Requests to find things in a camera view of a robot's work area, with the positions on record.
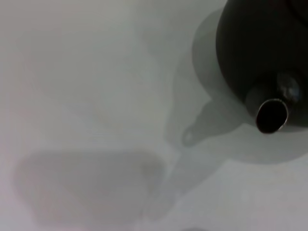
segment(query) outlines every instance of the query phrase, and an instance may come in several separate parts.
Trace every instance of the metal spout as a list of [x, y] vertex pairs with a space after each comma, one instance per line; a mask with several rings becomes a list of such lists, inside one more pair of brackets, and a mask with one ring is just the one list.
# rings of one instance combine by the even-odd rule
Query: metal spout
[[288, 118], [287, 105], [280, 99], [270, 99], [261, 104], [256, 116], [256, 125], [260, 132], [273, 134], [286, 125]]
[[245, 104], [260, 132], [272, 134], [287, 124], [303, 98], [299, 76], [295, 72], [270, 73], [250, 89]]

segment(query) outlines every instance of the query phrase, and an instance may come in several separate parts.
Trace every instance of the white surface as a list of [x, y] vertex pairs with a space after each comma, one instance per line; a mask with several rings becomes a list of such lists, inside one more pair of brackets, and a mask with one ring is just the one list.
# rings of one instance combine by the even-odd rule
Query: white surface
[[308, 227], [308, 131], [250, 125], [224, 4], [0, 1], [1, 231]]

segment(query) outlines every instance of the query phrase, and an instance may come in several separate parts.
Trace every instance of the kettle spout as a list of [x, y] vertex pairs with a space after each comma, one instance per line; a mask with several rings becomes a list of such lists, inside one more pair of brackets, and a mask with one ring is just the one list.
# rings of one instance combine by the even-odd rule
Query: kettle spout
[[282, 129], [289, 118], [289, 109], [280, 99], [269, 99], [261, 104], [256, 115], [256, 125], [260, 132], [272, 134]]

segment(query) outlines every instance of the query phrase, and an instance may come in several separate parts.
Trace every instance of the black teapot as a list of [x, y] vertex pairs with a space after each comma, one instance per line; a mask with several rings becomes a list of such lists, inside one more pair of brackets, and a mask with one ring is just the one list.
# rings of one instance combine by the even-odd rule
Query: black teapot
[[216, 51], [261, 132], [308, 126], [308, 0], [228, 0]]

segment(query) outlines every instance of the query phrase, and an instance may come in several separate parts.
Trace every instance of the kettle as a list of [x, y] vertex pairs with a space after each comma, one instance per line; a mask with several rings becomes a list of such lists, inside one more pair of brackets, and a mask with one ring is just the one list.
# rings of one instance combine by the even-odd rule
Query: kettle
[[308, 0], [228, 0], [216, 52], [262, 133], [308, 127]]

